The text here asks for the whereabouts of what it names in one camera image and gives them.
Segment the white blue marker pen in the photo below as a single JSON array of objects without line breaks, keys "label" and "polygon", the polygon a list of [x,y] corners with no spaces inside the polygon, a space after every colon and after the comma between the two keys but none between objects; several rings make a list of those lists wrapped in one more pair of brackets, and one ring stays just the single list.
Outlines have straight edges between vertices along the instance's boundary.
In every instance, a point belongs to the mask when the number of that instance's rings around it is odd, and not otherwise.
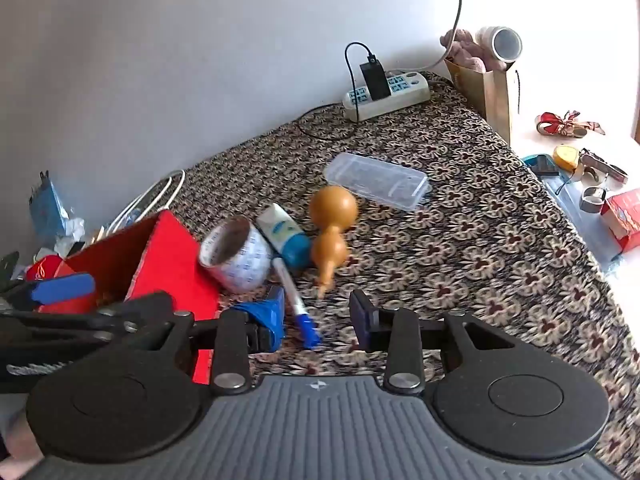
[{"label": "white blue marker pen", "polygon": [[280,257],[274,258],[272,266],[285,290],[286,298],[288,298],[288,303],[293,312],[293,318],[295,318],[300,336],[302,336],[303,347],[308,350],[318,347],[321,342],[320,335],[314,325],[314,320],[307,312],[302,296],[300,296],[284,260]]}]

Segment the white printed tape roll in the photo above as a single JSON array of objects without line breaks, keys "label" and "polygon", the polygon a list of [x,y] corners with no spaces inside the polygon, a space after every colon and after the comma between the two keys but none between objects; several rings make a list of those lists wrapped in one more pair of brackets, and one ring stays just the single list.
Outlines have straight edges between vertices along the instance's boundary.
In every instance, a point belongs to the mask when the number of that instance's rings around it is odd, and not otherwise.
[{"label": "white printed tape roll", "polygon": [[247,218],[236,216],[215,226],[201,242],[198,263],[221,286],[244,294],[262,286],[272,250]]}]

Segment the white tube blue cap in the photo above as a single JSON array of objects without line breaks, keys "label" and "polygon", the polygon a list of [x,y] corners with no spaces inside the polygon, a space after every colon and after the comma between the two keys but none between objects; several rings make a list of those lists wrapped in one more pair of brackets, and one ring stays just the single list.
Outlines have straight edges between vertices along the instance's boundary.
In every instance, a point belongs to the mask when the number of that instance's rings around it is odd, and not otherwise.
[{"label": "white tube blue cap", "polygon": [[258,228],[290,269],[303,270],[311,264],[311,240],[293,218],[272,203],[256,219]]}]

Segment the orange gourd ornament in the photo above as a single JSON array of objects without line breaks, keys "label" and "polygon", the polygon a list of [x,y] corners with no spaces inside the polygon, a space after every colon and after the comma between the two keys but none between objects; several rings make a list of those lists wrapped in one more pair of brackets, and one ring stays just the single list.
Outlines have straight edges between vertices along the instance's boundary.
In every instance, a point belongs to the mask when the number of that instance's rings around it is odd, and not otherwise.
[{"label": "orange gourd ornament", "polygon": [[349,190],[330,185],[312,196],[309,214],[319,229],[311,246],[311,260],[318,269],[318,298],[322,299],[333,285],[335,271],[349,255],[344,232],[355,224],[358,205]]}]

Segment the clear plastic case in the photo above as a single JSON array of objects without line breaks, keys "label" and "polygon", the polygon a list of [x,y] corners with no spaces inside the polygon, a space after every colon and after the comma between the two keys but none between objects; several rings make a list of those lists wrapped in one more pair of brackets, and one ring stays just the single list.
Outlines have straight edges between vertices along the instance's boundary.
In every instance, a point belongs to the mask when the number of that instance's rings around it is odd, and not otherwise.
[{"label": "clear plastic case", "polygon": [[324,168],[330,185],[375,203],[414,211],[431,192],[431,182],[424,172],[352,153],[338,154]]}]

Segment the floral patterned tablecloth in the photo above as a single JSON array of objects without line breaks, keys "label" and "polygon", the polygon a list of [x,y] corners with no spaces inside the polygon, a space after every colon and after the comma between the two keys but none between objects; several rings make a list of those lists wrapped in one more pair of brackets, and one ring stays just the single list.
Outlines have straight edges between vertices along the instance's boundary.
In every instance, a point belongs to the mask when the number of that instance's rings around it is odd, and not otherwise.
[{"label": "floral patterned tablecloth", "polygon": [[357,347],[348,298],[424,318],[465,310],[593,374],[611,414],[597,456],[625,479],[639,474],[639,344],[584,241],[540,181],[445,78],[431,99],[361,125],[329,105],[214,156],[186,173],[174,215],[202,240],[224,220],[283,207],[309,235],[311,197],[335,156],[352,153],[426,174],[415,211],[360,200],[349,256],[331,290],[317,272],[296,278],[322,343],[305,350],[295,327],[279,351],[253,356],[255,374],[380,374],[382,353]]}]

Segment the red cardboard box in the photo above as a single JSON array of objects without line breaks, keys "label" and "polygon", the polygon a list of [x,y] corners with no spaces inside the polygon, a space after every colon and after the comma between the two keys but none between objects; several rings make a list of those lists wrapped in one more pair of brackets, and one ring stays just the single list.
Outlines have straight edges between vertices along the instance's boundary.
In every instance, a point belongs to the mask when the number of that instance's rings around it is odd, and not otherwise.
[{"label": "red cardboard box", "polygon": [[168,210],[128,226],[63,259],[55,278],[88,273],[96,291],[80,299],[42,307],[47,313],[89,313],[152,294],[167,292],[176,310],[198,321],[216,318],[216,282],[198,264],[200,244]]}]

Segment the blue flat object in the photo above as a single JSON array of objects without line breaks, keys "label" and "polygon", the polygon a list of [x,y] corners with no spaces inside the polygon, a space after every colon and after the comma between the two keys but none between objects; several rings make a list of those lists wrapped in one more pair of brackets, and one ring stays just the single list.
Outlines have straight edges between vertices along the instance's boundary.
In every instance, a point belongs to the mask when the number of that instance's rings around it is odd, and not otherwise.
[{"label": "blue flat object", "polygon": [[530,155],[524,157],[523,162],[537,177],[555,177],[560,174],[558,166],[547,154]]}]

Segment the black power adapter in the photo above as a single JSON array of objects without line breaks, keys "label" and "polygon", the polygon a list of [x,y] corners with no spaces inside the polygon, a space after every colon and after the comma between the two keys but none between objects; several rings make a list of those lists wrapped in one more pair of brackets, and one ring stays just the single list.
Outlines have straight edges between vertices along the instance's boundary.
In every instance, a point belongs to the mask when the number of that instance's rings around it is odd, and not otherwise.
[{"label": "black power adapter", "polygon": [[386,99],[392,94],[385,70],[373,54],[368,56],[367,62],[360,65],[360,70],[372,101]]}]

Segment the yellow round tape measure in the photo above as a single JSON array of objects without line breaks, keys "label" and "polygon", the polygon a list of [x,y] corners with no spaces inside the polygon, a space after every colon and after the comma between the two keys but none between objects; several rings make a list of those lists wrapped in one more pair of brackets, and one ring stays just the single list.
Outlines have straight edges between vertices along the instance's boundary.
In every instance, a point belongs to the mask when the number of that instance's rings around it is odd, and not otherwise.
[{"label": "yellow round tape measure", "polygon": [[580,149],[570,144],[558,145],[553,151],[552,159],[563,171],[575,172],[580,165]]}]

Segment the brown paper bag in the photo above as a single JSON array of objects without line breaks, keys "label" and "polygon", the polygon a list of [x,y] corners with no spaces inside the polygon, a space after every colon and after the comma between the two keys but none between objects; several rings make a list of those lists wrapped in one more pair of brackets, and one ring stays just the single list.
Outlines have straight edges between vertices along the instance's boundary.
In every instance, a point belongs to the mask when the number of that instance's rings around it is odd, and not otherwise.
[{"label": "brown paper bag", "polygon": [[513,63],[505,72],[493,70],[488,73],[477,73],[450,61],[446,65],[454,86],[477,114],[506,144],[511,144],[514,122],[521,108],[521,79]]}]

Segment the brown metal tool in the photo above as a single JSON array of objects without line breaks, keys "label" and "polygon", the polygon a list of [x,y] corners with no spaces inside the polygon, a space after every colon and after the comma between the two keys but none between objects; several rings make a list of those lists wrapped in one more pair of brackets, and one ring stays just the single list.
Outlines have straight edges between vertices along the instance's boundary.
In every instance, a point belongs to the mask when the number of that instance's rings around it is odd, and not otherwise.
[{"label": "brown metal tool", "polygon": [[626,184],[628,181],[628,174],[625,170],[613,164],[610,164],[602,157],[594,154],[592,151],[589,151],[586,148],[583,148],[579,152],[579,161],[582,163],[582,166],[590,167],[594,170],[600,171],[602,172],[602,174],[611,177],[621,184]]}]

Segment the red white small box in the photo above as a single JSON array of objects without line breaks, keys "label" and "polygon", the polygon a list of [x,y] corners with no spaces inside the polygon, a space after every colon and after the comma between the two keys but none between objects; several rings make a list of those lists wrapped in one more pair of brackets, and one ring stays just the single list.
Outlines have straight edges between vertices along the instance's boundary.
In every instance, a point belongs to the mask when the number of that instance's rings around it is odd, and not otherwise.
[{"label": "red white small box", "polygon": [[608,196],[601,216],[614,235],[621,252],[630,252],[640,245],[640,190]]}]

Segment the pink plush toy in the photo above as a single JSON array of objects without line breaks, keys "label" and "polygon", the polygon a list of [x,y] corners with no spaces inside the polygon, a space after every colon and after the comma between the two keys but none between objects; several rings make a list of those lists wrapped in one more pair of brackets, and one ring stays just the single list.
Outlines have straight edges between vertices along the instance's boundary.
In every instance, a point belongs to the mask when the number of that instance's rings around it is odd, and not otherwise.
[{"label": "pink plush toy", "polygon": [[488,48],[477,44],[467,30],[457,29],[455,34],[448,30],[440,37],[440,44],[449,48],[447,58],[457,66],[477,73],[506,71],[506,63],[498,60]]}]

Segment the white rolled paper tube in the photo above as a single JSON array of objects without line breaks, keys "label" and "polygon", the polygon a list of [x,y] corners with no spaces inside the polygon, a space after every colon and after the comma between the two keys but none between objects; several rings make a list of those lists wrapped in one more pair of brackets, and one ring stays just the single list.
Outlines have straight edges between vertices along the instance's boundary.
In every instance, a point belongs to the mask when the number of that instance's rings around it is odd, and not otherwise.
[{"label": "white rolled paper tube", "polygon": [[483,27],[476,34],[476,41],[494,58],[506,63],[515,62],[523,50],[520,35],[506,26]]}]

